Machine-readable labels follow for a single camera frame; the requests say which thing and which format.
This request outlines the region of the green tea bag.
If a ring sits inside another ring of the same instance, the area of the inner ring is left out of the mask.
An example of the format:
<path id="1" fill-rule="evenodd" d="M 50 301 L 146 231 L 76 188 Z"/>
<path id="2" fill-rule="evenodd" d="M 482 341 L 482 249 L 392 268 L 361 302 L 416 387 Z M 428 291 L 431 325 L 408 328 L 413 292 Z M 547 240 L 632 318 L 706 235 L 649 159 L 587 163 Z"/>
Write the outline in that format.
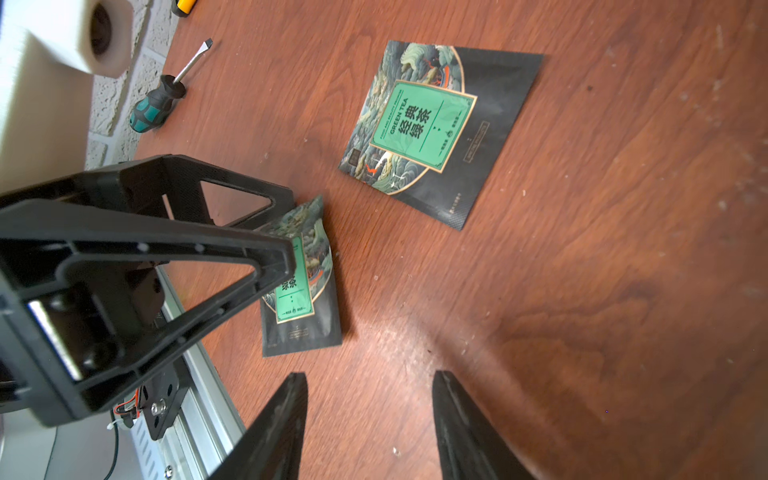
<path id="1" fill-rule="evenodd" d="M 259 231 L 291 241 L 296 269 L 260 300 L 265 358 L 342 344 L 333 252 L 323 224 L 321 195 Z"/>
<path id="2" fill-rule="evenodd" d="M 340 170 L 463 229 L 543 60 L 389 41 Z"/>

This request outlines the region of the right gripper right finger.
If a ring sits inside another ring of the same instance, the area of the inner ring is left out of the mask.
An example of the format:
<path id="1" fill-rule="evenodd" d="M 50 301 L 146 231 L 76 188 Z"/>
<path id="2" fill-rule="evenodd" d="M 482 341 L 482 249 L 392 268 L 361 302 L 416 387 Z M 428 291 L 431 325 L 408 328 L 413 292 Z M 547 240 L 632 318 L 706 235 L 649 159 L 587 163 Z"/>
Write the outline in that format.
<path id="1" fill-rule="evenodd" d="M 453 373 L 444 370 L 435 373 L 432 399 L 443 478 L 533 477 Z"/>

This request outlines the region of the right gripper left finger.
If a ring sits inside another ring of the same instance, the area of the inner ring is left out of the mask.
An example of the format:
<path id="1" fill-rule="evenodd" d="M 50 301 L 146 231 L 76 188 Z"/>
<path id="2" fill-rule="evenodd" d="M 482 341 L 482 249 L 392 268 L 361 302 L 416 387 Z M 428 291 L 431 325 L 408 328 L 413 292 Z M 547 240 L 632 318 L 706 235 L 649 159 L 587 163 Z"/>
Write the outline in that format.
<path id="1" fill-rule="evenodd" d="M 209 478 L 297 479 L 307 410 L 306 375 L 291 373 Z"/>

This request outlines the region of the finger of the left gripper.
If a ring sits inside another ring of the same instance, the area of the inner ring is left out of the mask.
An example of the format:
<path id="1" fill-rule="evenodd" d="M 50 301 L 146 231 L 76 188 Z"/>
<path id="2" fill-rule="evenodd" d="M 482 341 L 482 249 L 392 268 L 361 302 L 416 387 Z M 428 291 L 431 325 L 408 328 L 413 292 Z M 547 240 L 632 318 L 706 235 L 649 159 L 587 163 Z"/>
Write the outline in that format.
<path id="1" fill-rule="evenodd" d="M 1 206 L 43 199 L 212 225 L 204 183 L 268 200 L 265 207 L 229 222 L 229 227 L 256 230 L 295 207 L 287 187 L 185 155 L 123 162 L 18 189 L 3 194 Z"/>
<path id="2" fill-rule="evenodd" d="M 164 263 L 249 272 L 157 325 Z M 1 409 L 46 426 L 106 411 L 295 270 L 288 240 L 31 199 L 1 211 Z"/>

